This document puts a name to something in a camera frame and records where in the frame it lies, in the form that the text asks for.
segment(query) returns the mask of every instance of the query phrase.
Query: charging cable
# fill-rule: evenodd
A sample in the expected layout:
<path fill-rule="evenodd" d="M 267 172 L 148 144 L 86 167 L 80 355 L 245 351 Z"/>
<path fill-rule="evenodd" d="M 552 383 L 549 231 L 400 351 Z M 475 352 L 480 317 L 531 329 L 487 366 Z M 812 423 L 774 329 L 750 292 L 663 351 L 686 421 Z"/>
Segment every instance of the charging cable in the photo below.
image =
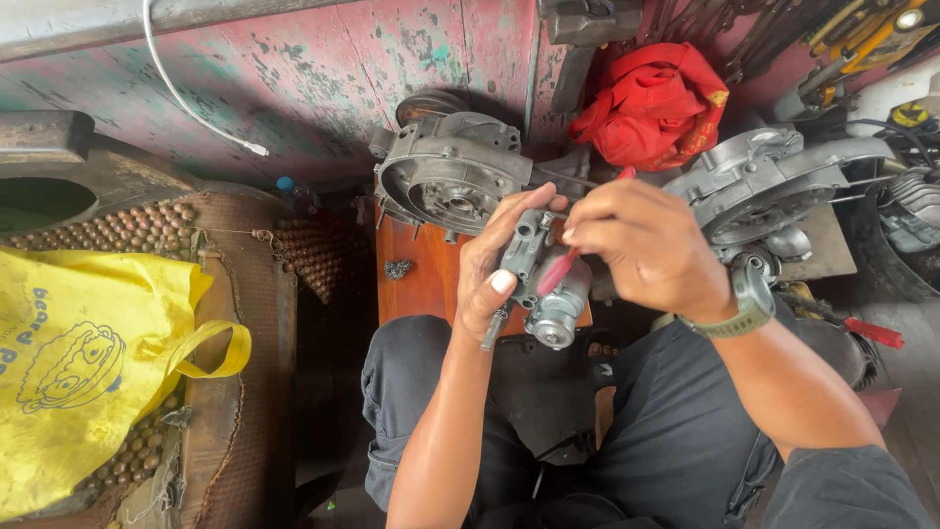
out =
<path fill-rule="evenodd" d="M 231 134 L 227 134 L 225 131 L 219 130 L 208 121 L 200 118 L 196 114 L 196 112 L 193 112 L 193 109 L 190 108 L 189 105 L 186 104 L 185 101 L 183 101 L 182 97 L 180 96 L 180 93 L 177 92 L 176 87 L 174 87 L 173 83 L 170 82 L 169 76 L 166 75 L 166 70 L 164 70 L 163 63 L 160 62 L 160 57 L 157 56 L 157 47 L 153 43 L 153 24 L 150 20 L 150 3 L 151 2 L 153 2 L 153 0 L 144 0 L 144 34 L 147 36 L 147 47 L 150 49 L 150 54 L 153 56 L 153 63 L 157 66 L 157 72 L 160 72 L 160 77 L 163 78 L 164 82 L 166 83 L 166 87 L 169 88 L 170 92 L 173 93 L 173 97 L 175 97 L 176 100 L 180 102 L 182 109 L 185 110 L 186 113 L 189 114 L 190 116 L 196 118 L 196 121 L 199 121 L 200 123 L 205 125 L 207 128 L 209 128 L 209 130 L 215 132 L 217 135 L 224 136 L 234 141 L 235 143 L 238 143 L 244 146 L 246 149 L 248 149 L 251 152 L 256 152 L 262 156 L 267 156 L 268 150 L 265 149 L 264 147 L 261 147 L 257 143 L 245 141 Z"/>

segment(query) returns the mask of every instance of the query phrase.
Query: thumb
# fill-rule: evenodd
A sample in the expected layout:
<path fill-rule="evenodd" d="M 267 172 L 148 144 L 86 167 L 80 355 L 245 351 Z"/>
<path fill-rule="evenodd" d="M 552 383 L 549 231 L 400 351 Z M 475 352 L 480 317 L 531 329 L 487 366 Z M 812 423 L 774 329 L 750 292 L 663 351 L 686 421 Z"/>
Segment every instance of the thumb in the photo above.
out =
<path fill-rule="evenodd" d="M 506 303 L 515 288 L 515 274 L 508 270 L 496 270 L 470 297 L 466 315 L 489 323 L 493 313 Z"/>

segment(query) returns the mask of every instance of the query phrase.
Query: blue bottle cap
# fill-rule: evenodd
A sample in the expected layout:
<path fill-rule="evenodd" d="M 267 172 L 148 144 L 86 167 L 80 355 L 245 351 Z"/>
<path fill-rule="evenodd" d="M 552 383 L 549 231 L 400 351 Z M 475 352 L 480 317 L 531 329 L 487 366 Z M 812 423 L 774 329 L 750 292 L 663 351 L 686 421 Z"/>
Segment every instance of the blue bottle cap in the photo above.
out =
<path fill-rule="evenodd" d="M 290 191 L 293 189 L 293 180 L 290 176 L 282 176 L 277 179 L 277 188 L 281 191 Z"/>

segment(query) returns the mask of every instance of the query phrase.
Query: hand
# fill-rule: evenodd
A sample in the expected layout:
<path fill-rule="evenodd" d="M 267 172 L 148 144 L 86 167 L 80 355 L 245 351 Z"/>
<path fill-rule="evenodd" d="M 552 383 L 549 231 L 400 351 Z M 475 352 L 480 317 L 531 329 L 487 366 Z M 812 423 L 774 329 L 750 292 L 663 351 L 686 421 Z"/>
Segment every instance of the hand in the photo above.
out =
<path fill-rule="evenodd" d="M 503 248 L 512 239 L 516 223 L 529 208 L 560 211 L 568 199 L 555 194 L 554 184 L 505 197 L 483 231 L 461 248 L 461 274 L 457 284 L 457 314 L 454 332 L 482 342 L 493 313 L 509 299 L 516 275 L 495 270 Z"/>
<path fill-rule="evenodd" d="M 738 312 L 728 271 L 675 195 L 638 180 L 604 184 L 573 206 L 565 229 L 566 244 L 610 266 L 624 299 L 701 324 Z"/>

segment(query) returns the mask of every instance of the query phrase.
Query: white container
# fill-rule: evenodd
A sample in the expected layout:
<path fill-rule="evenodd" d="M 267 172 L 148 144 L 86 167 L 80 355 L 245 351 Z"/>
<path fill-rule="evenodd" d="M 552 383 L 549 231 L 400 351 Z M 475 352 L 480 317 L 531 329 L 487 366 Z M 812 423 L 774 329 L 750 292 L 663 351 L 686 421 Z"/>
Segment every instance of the white container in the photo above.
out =
<path fill-rule="evenodd" d="M 858 91 L 857 108 L 849 111 L 848 120 L 887 121 L 891 109 L 899 104 L 940 96 L 939 72 L 940 56 L 934 56 L 871 83 Z M 882 129 L 884 127 L 862 124 L 845 127 L 850 135 L 856 137 L 874 136 Z"/>

